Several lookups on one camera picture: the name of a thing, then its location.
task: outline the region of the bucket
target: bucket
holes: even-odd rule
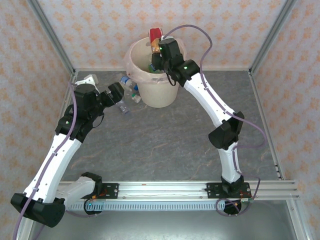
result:
[[[180,39],[176,41],[185,58],[186,50],[183,42]],[[148,37],[133,43],[124,57],[126,74],[137,83],[139,94],[145,104],[153,108],[164,108],[175,101],[179,84],[172,86],[165,73],[149,72],[151,54]]]

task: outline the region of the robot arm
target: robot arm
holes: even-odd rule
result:
[[[216,129],[209,134],[210,142],[218,149],[222,165],[222,184],[225,192],[231,194],[244,183],[243,176],[238,172],[239,163],[237,149],[235,149],[235,164],[233,162],[233,149],[238,144],[238,135],[240,133],[242,122],[229,116],[213,100],[208,90],[214,95],[216,100],[229,113],[237,117],[244,118],[241,112],[235,113],[233,109],[227,106],[218,94],[208,84],[204,77],[206,87],[204,86],[200,68],[193,60],[184,61],[180,53],[179,46],[173,38],[167,38],[158,42],[160,52],[152,54],[152,65],[156,70],[163,70],[168,75],[168,80],[172,84],[169,76],[190,92],[206,110]]]
[[[84,142],[87,134],[92,130],[93,122],[99,116],[104,115],[105,108],[115,105],[122,99],[124,89],[119,83],[113,83],[108,86],[107,90],[100,93],[91,75],[82,81],[76,82],[74,94],[77,103],[74,129],[69,139],[49,163],[40,185],[23,215],[49,227],[56,226],[62,219],[66,207],[75,201],[87,195],[100,194],[102,190],[101,177],[88,172],[84,173],[76,182],[65,189],[57,192],[57,188],[71,158]],[[19,212],[21,212],[27,199],[35,189],[36,182],[53,151],[68,134],[73,120],[73,113],[70,113],[72,108],[73,105],[67,107],[64,116],[59,120],[50,151],[32,182],[23,193],[15,193],[11,198],[11,204]]]

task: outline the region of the blue bottle cap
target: blue bottle cap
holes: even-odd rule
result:
[[[123,82],[124,84],[126,84],[126,82],[130,79],[130,77],[128,76],[123,76],[121,79],[120,79],[120,82]]]

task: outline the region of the gray floor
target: gray floor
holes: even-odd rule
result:
[[[39,232],[34,224],[30,240]],[[109,211],[97,218],[65,213],[38,240],[295,240],[285,201],[255,201],[237,217],[215,211]]]
[[[78,81],[94,73],[98,88],[119,81],[115,71],[79,72]],[[248,73],[207,71],[205,76],[220,97],[247,120],[263,127]],[[176,100],[165,108],[125,99],[131,108],[123,115],[106,109],[102,124],[93,129],[73,156],[62,178],[74,181],[90,171],[104,181],[219,181],[221,163],[208,134],[213,123],[196,99],[179,88]],[[260,132],[243,124],[239,144],[258,144]],[[262,180],[278,179],[269,146],[240,149],[240,169]]]

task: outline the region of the patterned wall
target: patterned wall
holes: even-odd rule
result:
[[[164,33],[194,24],[209,33],[207,68],[248,69],[285,0],[39,0],[75,68],[122,68],[129,46],[153,27]],[[183,29],[188,57],[196,62],[209,43]]]
[[[48,152],[69,74],[26,0],[0,1],[0,232],[18,218],[10,205]]]
[[[299,0],[255,75],[288,179],[297,179],[320,236],[320,5]]]

